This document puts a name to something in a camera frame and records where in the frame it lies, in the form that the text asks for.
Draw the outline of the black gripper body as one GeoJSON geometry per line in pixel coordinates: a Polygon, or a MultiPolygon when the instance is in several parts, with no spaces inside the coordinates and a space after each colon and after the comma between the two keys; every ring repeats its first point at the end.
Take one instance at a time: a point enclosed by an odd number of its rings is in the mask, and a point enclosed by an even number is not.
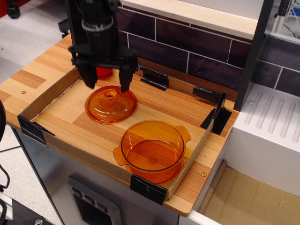
{"type": "Polygon", "coordinates": [[[116,19],[97,24],[82,19],[72,30],[73,45],[68,48],[72,63],[77,65],[82,57],[84,63],[93,66],[122,68],[128,63],[131,70],[138,70],[138,52],[120,43],[116,19]]]}

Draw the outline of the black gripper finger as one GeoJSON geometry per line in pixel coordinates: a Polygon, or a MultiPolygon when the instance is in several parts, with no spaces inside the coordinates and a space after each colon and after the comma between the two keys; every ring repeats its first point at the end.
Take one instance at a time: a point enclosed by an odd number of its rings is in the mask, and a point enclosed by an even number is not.
{"type": "Polygon", "coordinates": [[[126,92],[130,88],[135,68],[130,63],[124,63],[119,69],[119,81],[121,92],[126,92]]]}
{"type": "Polygon", "coordinates": [[[76,67],[86,86],[93,89],[98,81],[96,67],[82,61],[76,61],[76,67]]]}

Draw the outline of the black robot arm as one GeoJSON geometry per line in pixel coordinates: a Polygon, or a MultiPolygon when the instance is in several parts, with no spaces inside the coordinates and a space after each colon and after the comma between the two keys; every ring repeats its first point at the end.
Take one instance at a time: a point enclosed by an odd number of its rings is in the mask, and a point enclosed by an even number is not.
{"type": "Polygon", "coordinates": [[[121,92],[129,90],[139,69],[138,52],[122,45],[116,13],[118,0],[67,0],[67,16],[72,46],[72,64],[86,86],[94,88],[97,68],[119,70],[121,92]]]}

